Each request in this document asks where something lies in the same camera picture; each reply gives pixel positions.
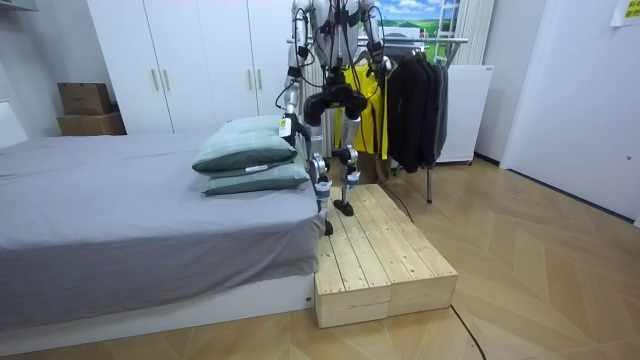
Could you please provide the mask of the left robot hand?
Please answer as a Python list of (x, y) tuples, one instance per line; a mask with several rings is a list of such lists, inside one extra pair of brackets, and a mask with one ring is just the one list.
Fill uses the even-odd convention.
[(310, 127), (301, 123), (294, 113), (285, 113), (283, 115), (279, 122), (278, 134), (292, 147), (296, 147), (298, 136), (304, 139), (306, 149), (311, 145)]

